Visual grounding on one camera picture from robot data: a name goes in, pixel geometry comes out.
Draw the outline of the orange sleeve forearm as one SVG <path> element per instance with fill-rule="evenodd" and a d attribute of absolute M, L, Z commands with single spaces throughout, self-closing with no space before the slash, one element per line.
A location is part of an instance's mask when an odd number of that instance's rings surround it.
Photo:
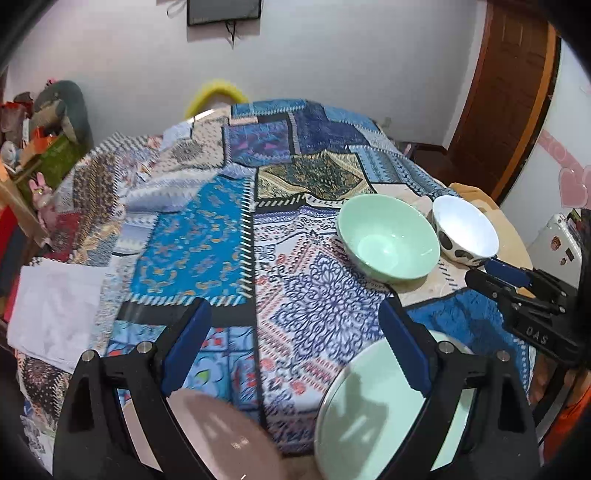
<path fill-rule="evenodd" d="M 576 387 L 567 400 L 566 406 L 557 416 L 556 421 L 546 435 L 543 444 L 544 462 L 553 459 L 564 441 L 578 423 L 580 417 L 590 404 L 590 380 Z"/>

